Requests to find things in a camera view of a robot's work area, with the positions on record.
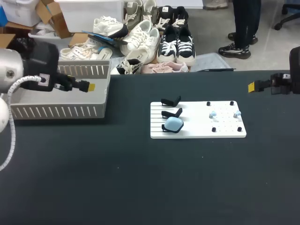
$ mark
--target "pink sneaker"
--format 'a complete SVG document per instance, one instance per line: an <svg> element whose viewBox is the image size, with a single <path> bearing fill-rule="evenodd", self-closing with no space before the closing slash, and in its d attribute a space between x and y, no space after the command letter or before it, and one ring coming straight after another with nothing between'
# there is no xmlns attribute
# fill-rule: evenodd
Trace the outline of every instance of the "pink sneaker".
<svg viewBox="0 0 300 225"><path fill-rule="evenodd" d="M156 73L185 73L188 72L186 63L178 64L175 62L163 62L158 64L148 64L142 66L141 74Z"/></svg>

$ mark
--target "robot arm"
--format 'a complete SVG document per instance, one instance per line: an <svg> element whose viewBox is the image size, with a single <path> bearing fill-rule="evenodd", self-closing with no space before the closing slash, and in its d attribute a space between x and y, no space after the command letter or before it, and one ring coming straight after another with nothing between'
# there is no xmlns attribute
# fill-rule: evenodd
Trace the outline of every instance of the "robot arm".
<svg viewBox="0 0 300 225"><path fill-rule="evenodd" d="M9 90L14 92L19 86L36 91L52 91L53 88L62 91L70 91L73 88L84 92L94 90L95 85L88 81L77 81L72 76L59 73L58 61L58 49L49 43L40 43L25 59L14 50L0 49L0 133L9 118L8 106L1 97Z"/></svg>
<svg viewBox="0 0 300 225"><path fill-rule="evenodd" d="M271 94L300 94L300 47L290 52L290 74L276 73L269 80L257 80L248 85L248 92L260 92L271 88Z"/></svg>

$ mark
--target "black sneaker with white laces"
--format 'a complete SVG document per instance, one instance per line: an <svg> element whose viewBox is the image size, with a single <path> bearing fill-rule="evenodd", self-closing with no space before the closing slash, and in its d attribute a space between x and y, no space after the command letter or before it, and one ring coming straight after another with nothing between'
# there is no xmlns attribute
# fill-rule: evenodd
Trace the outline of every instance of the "black sneaker with white laces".
<svg viewBox="0 0 300 225"><path fill-rule="evenodd" d="M242 60L248 59L251 56L249 46L246 46L244 48L237 48L235 47L234 43L219 48L219 54L227 58L238 58Z"/></svg>
<svg viewBox="0 0 300 225"><path fill-rule="evenodd" d="M134 74L147 60L149 52L140 48L131 51L126 58L117 65L111 75Z"/></svg>
<svg viewBox="0 0 300 225"><path fill-rule="evenodd" d="M182 27L177 37L177 54L176 62L179 64L186 63L188 67L195 63L195 46L194 39L188 27Z"/></svg>
<svg viewBox="0 0 300 225"><path fill-rule="evenodd" d="M157 61L162 62L175 62L176 61L176 44L177 33L176 29L169 25L166 27L157 51Z"/></svg>
<svg viewBox="0 0 300 225"><path fill-rule="evenodd" d="M158 8L157 24L155 27L158 28L160 33L163 33L167 26L173 23L174 9L171 6L164 6Z"/></svg>
<svg viewBox="0 0 300 225"><path fill-rule="evenodd" d="M174 23L173 27L180 29L188 25L188 12L183 6L178 6L174 10Z"/></svg>
<svg viewBox="0 0 300 225"><path fill-rule="evenodd" d="M235 32L233 33L229 33L228 34L228 39L231 40L231 41L234 41L234 38L235 38ZM252 37L252 40L250 42L251 45L254 45L258 42L258 38L256 37L256 35L254 34L253 37Z"/></svg>

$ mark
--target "white pegboard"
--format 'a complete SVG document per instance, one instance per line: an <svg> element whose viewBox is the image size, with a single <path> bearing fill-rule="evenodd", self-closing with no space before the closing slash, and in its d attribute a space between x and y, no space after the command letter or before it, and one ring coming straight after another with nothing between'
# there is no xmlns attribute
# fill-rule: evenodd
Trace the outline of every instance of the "white pegboard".
<svg viewBox="0 0 300 225"><path fill-rule="evenodd" d="M176 107L162 105L161 102L152 102L150 105L150 135L154 139L181 139L181 138L243 138L247 133L241 116L233 116L238 110L238 104L234 101L210 102L179 102ZM182 108L184 126L177 134L163 132L161 125L167 118L163 118L162 111L176 113ZM212 119L210 113L215 111L217 115Z"/></svg>

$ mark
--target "office chair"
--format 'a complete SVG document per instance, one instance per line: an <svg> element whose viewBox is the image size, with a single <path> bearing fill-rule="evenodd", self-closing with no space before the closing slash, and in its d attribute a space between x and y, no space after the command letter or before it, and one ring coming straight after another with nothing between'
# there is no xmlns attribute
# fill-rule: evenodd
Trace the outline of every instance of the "office chair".
<svg viewBox="0 0 300 225"><path fill-rule="evenodd" d="M284 4L282 6L282 10L281 10L281 13L282 15L286 15L288 12L287 12L287 9L288 8L294 8L294 9L299 9L300 10L300 4ZM295 20L295 19L298 19L300 18L300 13L295 13L285 19L283 19L282 21L280 21L279 23L277 23L275 26L274 26L274 29L275 30L280 30L282 28L282 25L286 22L289 22L291 20Z"/></svg>

